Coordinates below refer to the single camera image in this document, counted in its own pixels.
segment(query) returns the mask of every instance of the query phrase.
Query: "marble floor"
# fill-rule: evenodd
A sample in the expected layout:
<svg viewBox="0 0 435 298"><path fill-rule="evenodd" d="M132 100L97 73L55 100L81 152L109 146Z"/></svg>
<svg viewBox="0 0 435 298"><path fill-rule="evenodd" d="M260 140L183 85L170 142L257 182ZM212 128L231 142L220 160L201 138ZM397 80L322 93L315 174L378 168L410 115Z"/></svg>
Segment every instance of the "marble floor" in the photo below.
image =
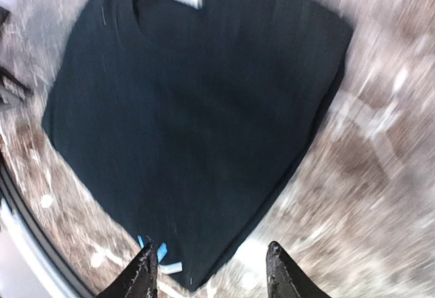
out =
<svg viewBox="0 0 435 298"><path fill-rule="evenodd" d="M269 213L206 286L189 294L160 276L171 297L266 297L272 240L331 297L435 297L435 0L317 1L355 26L324 126ZM39 126L85 2L20 0L3 30L0 64L35 96L0 114L0 146L40 223L100 291L139 246Z"/></svg>

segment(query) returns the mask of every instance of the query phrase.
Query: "blue tag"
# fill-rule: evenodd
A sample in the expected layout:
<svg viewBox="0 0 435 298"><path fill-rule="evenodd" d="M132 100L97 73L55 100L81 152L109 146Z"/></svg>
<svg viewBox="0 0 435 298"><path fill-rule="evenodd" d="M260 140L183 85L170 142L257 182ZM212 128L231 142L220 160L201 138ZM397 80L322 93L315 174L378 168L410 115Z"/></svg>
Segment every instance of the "blue tag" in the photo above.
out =
<svg viewBox="0 0 435 298"><path fill-rule="evenodd" d="M159 249L157 250L157 259L158 259L158 262L159 262L159 263L160 263L161 260L163 260L163 258L166 256L167 252L168 252L168 248L166 247L166 244L163 243L163 244L159 247Z"/></svg>
<svg viewBox="0 0 435 298"><path fill-rule="evenodd" d="M144 247L142 237L140 235L137 236L137 239L139 240L139 245L141 245L141 248Z"/></svg>

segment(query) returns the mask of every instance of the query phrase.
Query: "black t-shirt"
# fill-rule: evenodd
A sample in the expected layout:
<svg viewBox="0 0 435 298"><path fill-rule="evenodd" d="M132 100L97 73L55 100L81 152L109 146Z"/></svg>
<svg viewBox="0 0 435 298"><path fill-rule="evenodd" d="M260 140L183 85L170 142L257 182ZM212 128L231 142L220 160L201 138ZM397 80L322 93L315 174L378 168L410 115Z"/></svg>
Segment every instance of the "black t-shirt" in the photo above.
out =
<svg viewBox="0 0 435 298"><path fill-rule="evenodd" d="M90 0L43 127L103 209L193 291L295 172L352 30L311 0Z"/></svg>

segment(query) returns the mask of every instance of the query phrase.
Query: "folded t-shirt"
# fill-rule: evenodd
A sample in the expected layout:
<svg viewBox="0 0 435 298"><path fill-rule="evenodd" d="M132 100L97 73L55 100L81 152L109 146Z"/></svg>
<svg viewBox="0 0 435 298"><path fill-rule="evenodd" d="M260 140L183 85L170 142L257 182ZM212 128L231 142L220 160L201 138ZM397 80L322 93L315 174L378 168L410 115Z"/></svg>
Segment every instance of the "folded t-shirt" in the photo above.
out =
<svg viewBox="0 0 435 298"><path fill-rule="evenodd" d="M54 148L193 291L302 160L351 27L311 0L90 0L43 116Z"/></svg>

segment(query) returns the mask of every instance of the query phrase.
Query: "floor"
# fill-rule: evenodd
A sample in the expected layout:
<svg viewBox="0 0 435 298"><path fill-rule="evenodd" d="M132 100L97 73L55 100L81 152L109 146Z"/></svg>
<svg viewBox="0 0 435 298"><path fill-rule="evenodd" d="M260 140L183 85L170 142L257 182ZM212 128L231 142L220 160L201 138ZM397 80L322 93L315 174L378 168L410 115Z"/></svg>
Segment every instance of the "floor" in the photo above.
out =
<svg viewBox="0 0 435 298"><path fill-rule="evenodd" d="M277 240L332 297L435 297L435 0L317 0L355 25L347 73L297 173L234 258L191 297L266 297ZM36 95L0 115L1 149L50 237L95 290L138 252L39 122L86 0L21 0L0 63ZM172 297L188 293L168 278Z"/></svg>

